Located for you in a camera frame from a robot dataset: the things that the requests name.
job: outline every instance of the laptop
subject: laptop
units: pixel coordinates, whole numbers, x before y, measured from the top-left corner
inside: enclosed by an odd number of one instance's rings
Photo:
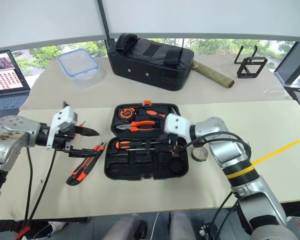
[[[30,87],[9,50],[0,51],[0,118],[17,115]]]

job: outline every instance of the black tool case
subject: black tool case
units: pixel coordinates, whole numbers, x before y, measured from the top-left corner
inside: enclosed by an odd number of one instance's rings
[[[123,33],[108,49],[108,57],[116,75],[176,91],[189,76],[194,52]]]
[[[121,110],[123,109],[135,109],[135,117],[133,120],[122,120],[119,117]],[[138,150],[131,151],[125,149],[117,149],[116,143],[118,141],[142,141],[141,148],[155,148],[156,143],[160,140],[157,146],[160,148],[169,147],[170,145],[165,142],[167,135],[164,134],[164,119],[151,119],[148,115],[141,114],[139,112],[144,110],[156,111],[161,114],[174,113],[180,115],[179,109],[174,104],[168,103],[151,103],[144,102],[135,104],[122,104],[115,108],[113,119],[111,123],[111,131],[116,135],[112,138],[105,153],[104,161],[104,173],[113,180],[141,180],[149,179],[167,179],[174,177],[181,177],[188,171],[188,155],[187,151],[183,151],[178,156],[173,155],[171,152],[161,150]],[[128,124],[132,121],[155,121],[155,130],[151,131],[137,131],[130,132],[129,129],[117,129],[116,126],[122,124]],[[143,125],[139,128],[152,128],[152,125]],[[186,140],[179,137],[177,144],[184,146]]]

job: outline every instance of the toolbox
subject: toolbox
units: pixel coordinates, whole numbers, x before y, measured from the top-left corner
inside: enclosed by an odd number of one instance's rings
[[[176,91],[189,76],[194,52],[123,33],[108,49],[108,58],[116,75]]]
[[[164,134],[169,113],[180,115],[169,103],[122,104],[115,108],[111,123],[112,138],[106,149],[104,173],[113,180],[167,179],[188,171],[188,154],[173,154]],[[186,140],[178,137],[177,145]]]

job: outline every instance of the white table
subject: white table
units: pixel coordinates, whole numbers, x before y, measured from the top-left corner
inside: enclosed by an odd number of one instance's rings
[[[59,109],[66,101],[74,108],[115,107],[124,103],[210,104],[249,101],[291,100],[279,80],[265,67],[256,78],[237,78],[236,55],[200,55],[194,59],[234,79],[231,88],[191,71],[184,87],[169,91],[115,75],[108,58],[96,58],[103,81],[85,89],[77,89],[62,72],[58,62],[49,66],[33,85],[22,110]]]
[[[255,101],[180,105],[180,113],[194,123],[217,116],[229,130],[252,147],[251,161],[261,158],[295,140],[300,140],[300,106],[295,101]],[[24,110],[21,116],[50,123],[58,109]],[[100,140],[114,137],[110,131],[113,108],[75,109],[78,122],[96,129],[101,137],[77,136],[76,148],[92,148]],[[36,146],[30,149],[34,176],[33,208],[53,155],[52,150]],[[45,193],[35,218],[74,218],[138,212],[205,209],[219,207],[230,192],[229,183],[209,155],[206,162],[196,162],[189,154],[188,173],[180,178],[141,181],[111,180],[104,174],[104,154],[87,178],[77,186],[66,180],[81,163],[58,152]],[[280,202],[300,201],[300,143],[260,163],[257,171]],[[7,176],[0,197],[0,219],[24,217],[29,181],[26,150],[21,151]],[[226,206],[231,206],[231,198]]]

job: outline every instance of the window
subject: window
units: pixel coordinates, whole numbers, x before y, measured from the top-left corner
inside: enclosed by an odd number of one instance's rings
[[[294,41],[251,40],[251,39],[217,39],[217,38],[153,38],[164,44],[185,47],[195,55],[238,54],[243,45],[242,54],[252,54],[254,46],[258,47],[256,56],[268,59],[267,68],[273,72],[284,59]]]
[[[93,57],[107,57],[107,49],[104,41],[86,41],[58,46],[44,46],[14,51],[12,54],[25,80],[32,87],[40,74],[46,69],[51,59],[79,48],[86,49]]]

